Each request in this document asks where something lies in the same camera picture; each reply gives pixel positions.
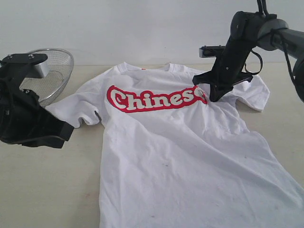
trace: black robotic arm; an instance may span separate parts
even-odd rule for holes
[[[201,47],[200,57],[216,57],[211,71],[194,76],[195,85],[210,84],[210,100],[218,101],[223,95],[233,90],[233,86],[243,81],[251,81],[253,75],[246,70],[246,59],[250,52],[261,56],[252,49],[260,47],[267,51],[280,49],[285,53],[290,78],[295,89],[304,101],[304,33],[288,28],[285,21],[276,14],[269,14],[266,0],[257,0],[259,12],[237,12],[231,22],[230,37],[226,46]],[[291,70],[288,55],[297,59]]]

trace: screw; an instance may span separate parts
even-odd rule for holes
[[[33,54],[29,54],[29,55],[28,55],[28,58],[29,58],[29,59],[33,59],[34,57],[35,57],[35,56],[34,56]]]

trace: beige table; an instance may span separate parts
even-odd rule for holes
[[[212,65],[191,67],[208,70]],[[108,68],[76,66],[58,100]],[[242,104],[238,109],[248,127],[267,139],[277,159],[304,186],[304,104],[285,63],[265,64],[260,75],[271,91],[265,111],[257,113]],[[103,130],[100,124],[76,129],[62,150],[0,143],[0,228],[97,228]]]

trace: wire mesh bowl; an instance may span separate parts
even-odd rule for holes
[[[45,78],[25,78],[20,89],[33,90],[39,96],[39,104],[51,104],[64,90],[74,67],[73,56],[65,50],[56,48],[39,49],[29,54],[46,54],[49,74]]]

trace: red logo print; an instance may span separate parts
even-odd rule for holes
[[[205,94],[197,85],[171,94],[154,94],[146,90],[139,96],[113,85],[107,91],[107,99],[111,105],[125,113],[176,109],[192,105],[197,101],[207,104]]]

